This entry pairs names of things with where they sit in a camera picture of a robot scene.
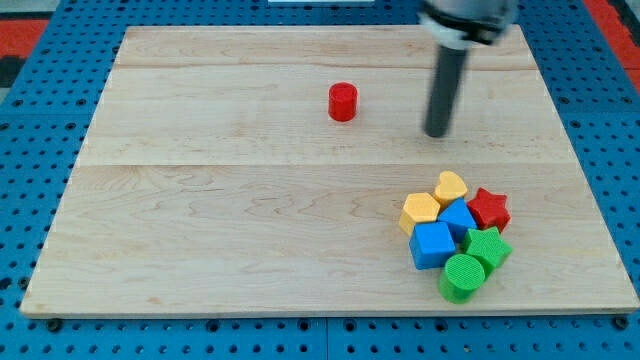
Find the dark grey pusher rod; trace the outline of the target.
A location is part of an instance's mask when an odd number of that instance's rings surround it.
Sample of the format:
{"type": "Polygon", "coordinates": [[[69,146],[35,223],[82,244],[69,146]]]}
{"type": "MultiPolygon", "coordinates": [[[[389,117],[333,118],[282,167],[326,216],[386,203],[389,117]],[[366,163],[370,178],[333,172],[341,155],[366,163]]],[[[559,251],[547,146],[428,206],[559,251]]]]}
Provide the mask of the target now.
{"type": "Polygon", "coordinates": [[[467,57],[467,49],[439,46],[423,126],[424,132],[430,137],[441,138],[449,131],[467,57]]]}

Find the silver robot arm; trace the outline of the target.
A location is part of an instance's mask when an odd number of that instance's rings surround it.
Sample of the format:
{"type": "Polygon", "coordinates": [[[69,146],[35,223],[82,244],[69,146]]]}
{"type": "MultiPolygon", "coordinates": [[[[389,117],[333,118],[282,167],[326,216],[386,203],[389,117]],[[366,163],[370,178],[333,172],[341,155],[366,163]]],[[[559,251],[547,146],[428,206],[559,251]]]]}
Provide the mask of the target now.
{"type": "Polygon", "coordinates": [[[492,45],[516,20],[517,0],[423,0],[419,23],[438,43],[423,130],[446,136],[465,63],[474,44],[492,45]]]}

